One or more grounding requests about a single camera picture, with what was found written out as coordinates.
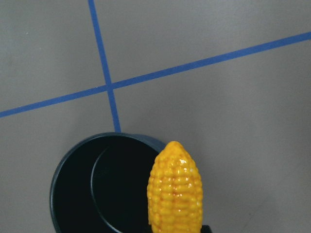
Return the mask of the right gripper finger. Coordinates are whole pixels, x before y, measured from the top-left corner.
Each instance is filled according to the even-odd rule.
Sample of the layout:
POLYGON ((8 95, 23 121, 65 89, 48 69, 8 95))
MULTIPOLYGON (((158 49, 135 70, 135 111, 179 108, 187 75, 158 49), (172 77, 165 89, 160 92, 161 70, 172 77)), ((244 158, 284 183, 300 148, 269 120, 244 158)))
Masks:
POLYGON ((201 227, 201 233, 211 233, 211 228, 208 225, 203 225, 201 227))

